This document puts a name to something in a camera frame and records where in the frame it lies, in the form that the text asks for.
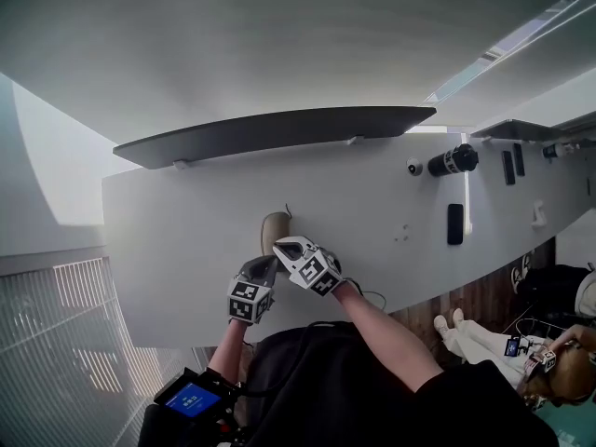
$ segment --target white table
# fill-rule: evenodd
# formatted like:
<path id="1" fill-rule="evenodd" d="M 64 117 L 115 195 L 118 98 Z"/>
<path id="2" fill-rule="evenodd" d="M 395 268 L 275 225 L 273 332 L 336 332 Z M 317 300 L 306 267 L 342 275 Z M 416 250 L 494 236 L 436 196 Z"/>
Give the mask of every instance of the white table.
<path id="1" fill-rule="evenodd" d="M 406 134 L 354 146 L 333 142 L 222 157 L 182 171 L 137 169 L 104 179 L 108 251 L 134 345 L 217 345 L 227 323 L 229 279 L 261 254 L 263 217 L 286 203 L 293 214 L 291 232 L 333 250 L 346 276 L 386 297 L 386 311 L 496 270 L 591 206 L 584 154 L 549 163 L 539 144 L 525 144 L 526 176 L 506 186 L 501 151 L 511 150 L 511 142 L 471 142 L 480 164 L 468 176 L 433 178 L 426 170 L 411 176 L 408 157 L 427 161 L 461 137 Z M 536 199 L 543 200 L 548 218 L 539 229 L 531 226 Z M 446 242 L 450 203 L 468 206 L 471 221 L 471 232 L 456 247 Z M 331 296 L 320 299 L 283 277 L 275 298 L 261 324 L 249 329 L 248 341 L 343 318 Z"/>

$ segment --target white pants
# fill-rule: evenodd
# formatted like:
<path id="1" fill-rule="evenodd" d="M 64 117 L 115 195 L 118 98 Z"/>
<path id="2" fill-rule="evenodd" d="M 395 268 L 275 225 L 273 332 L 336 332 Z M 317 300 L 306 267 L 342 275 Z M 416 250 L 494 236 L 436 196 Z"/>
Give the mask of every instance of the white pants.
<path id="1" fill-rule="evenodd" d="M 528 338 L 535 343 L 528 350 L 528 354 L 521 351 L 515 358 L 505 356 L 505 347 L 510 336 L 489 332 L 476 321 L 465 319 L 459 323 L 457 329 L 450 329 L 445 333 L 443 342 L 447 349 L 470 364 L 491 360 L 509 383 L 517 388 L 524 376 L 523 364 L 544 342 L 543 338 L 536 336 Z M 521 346 L 528 346 L 524 338 L 521 339 Z"/>

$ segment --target wire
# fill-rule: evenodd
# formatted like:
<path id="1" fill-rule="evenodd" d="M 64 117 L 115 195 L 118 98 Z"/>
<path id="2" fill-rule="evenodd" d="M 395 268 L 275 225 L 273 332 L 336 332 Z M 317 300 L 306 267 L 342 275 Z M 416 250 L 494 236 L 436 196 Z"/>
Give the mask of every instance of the wire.
<path id="1" fill-rule="evenodd" d="M 530 310 L 531 310 L 531 309 L 534 307 L 534 305 L 535 305 L 536 303 L 538 303 L 538 302 L 535 302 L 535 303 L 531 304 L 531 305 L 530 305 L 530 307 L 529 307 L 528 309 L 526 309 L 526 310 L 525 310 L 523 313 L 521 313 L 521 314 L 520 314 L 520 315 L 519 315 L 517 318 L 515 318 L 513 321 L 511 321 L 511 323 L 509 324 L 509 326 L 507 326 L 507 327 L 506 327 L 506 328 L 505 328 L 505 329 L 504 329 L 504 330 L 501 332 L 501 334 L 505 334 L 505 332 L 506 332 L 506 331 L 507 331 L 509 328 L 511 328 L 511 326 L 513 326 L 513 325 L 515 324 L 515 322 L 516 322 L 516 321 L 518 321 L 518 320 L 519 320 L 519 319 L 520 319 L 520 318 L 521 318 L 523 315 L 525 315 L 525 314 L 526 314 L 528 311 L 530 311 Z"/>
<path id="2" fill-rule="evenodd" d="M 566 328 L 562 328 L 561 326 L 557 326 L 556 324 L 547 323 L 546 321 L 543 321 L 542 319 L 537 319 L 537 318 L 522 318 L 522 319 L 519 319 L 519 320 L 517 320 L 515 322 L 515 329 L 520 334 L 520 336 L 523 337 L 523 338 L 525 338 L 525 339 L 528 339 L 528 337 L 525 334 L 523 334 L 520 331 L 520 328 L 518 327 L 518 324 L 520 324 L 522 321 L 532 321 L 532 328 L 530 329 L 530 332 L 534 329 L 534 326 L 536 325 L 536 323 L 542 323 L 544 325 L 549 326 L 549 331 L 547 332 L 547 337 L 549 335 L 550 328 L 556 328 L 558 330 L 561 330 L 562 332 L 564 332 L 566 330 Z"/>
<path id="3" fill-rule="evenodd" d="M 303 331 L 302 335 L 300 336 L 300 342 L 298 343 L 298 351 L 296 352 L 296 356 L 294 357 L 294 361 L 291 364 L 291 367 L 288 369 L 288 372 L 285 376 L 283 376 L 279 381 L 277 381 L 273 386 L 269 387 L 268 389 L 262 391 L 245 391 L 243 396 L 247 398 L 264 398 L 269 394 L 273 394 L 274 392 L 280 390 L 290 379 L 290 376 L 298 366 L 300 359 L 304 355 L 306 351 L 306 335 L 310 333 L 310 330 L 315 326 L 337 326 L 336 323 L 332 321 L 315 321 L 314 323 L 310 323 L 306 326 L 305 330 Z"/>
<path id="4" fill-rule="evenodd" d="M 378 291 L 370 291 L 370 290 L 362 291 L 362 288 L 360 287 L 358 282 L 353 278 L 344 278 L 344 280 L 349 281 L 354 286 L 354 288 L 356 288 L 356 290 L 358 290 L 358 293 L 360 293 L 360 296 L 364 299 L 367 299 L 366 296 L 364 296 L 364 293 L 372 293 L 372 294 L 375 294 L 375 295 L 379 296 L 380 298 L 382 298 L 383 299 L 383 307 L 381 308 L 381 310 L 385 311 L 385 307 L 387 306 L 387 298 L 384 295 L 382 295 Z"/>
<path id="5" fill-rule="evenodd" d="M 360 293 L 360 296 L 364 296 L 364 294 L 362 293 L 362 288 L 360 287 L 360 285 L 358 284 L 358 282 L 353 279 L 353 278 L 344 278 L 345 281 L 349 281 L 352 286 L 358 290 L 358 293 Z"/>
<path id="6" fill-rule="evenodd" d="M 385 311 L 385 307 L 387 306 L 387 298 L 385 296 L 383 296 L 381 293 L 379 293 L 378 291 L 363 291 L 363 293 L 372 293 L 375 294 L 379 297 L 381 297 L 383 299 L 383 307 L 381 308 L 381 311 Z"/>

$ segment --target white sneaker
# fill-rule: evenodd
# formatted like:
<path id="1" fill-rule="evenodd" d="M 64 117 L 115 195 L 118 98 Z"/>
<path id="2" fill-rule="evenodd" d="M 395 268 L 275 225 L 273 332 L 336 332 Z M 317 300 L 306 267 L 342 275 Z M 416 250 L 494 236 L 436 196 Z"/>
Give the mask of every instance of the white sneaker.
<path id="1" fill-rule="evenodd" d="M 525 278 L 528 275 L 528 270 L 532 268 L 532 258 L 530 253 L 526 253 L 521 258 L 521 277 Z"/>
<path id="2" fill-rule="evenodd" d="M 459 328 L 459 323 L 461 323 L 463 320 L 464 320 L 464 312 L 462 311 L 461 308 L 457 308 L 452 315 L 452 321 L 454 322 L 454 326 L 456 329 Z"/>
<path id="3" fill-rule="evenodd" d="M 437 332 L 440 334 L 440 337 L 444 339 L 447 331 L 449 331 L 449 326 L 447 326 L 447 319 L 445 319 L 445 316 L 438 315 L 435 317 L 433 324 L 435 325 L 435 330 L 437 330 Z"/>
<path id="4" fill-rule="evenodd" d="M 517 266 L 514 266 L 511 270 L 511 286 L 513 287 L 513 292 L 518 294 L 518 285 L 520 281 L 523 280 L 522 274 L 520 273 L 520 269 Z"/>

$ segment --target camera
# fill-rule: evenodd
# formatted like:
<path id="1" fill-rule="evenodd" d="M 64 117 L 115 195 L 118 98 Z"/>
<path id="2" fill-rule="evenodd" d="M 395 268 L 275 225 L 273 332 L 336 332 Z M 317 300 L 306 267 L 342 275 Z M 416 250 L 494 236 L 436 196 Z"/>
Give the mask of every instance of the camera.
<path id="1" fill-rule="evenodd" d="M 422 164 L 415 157 L 410 157 L 408 159 L 406 162 L 406 167 L 408 168 L 408 172 L 410 172 L 412 175 L 422 174 Z"/>

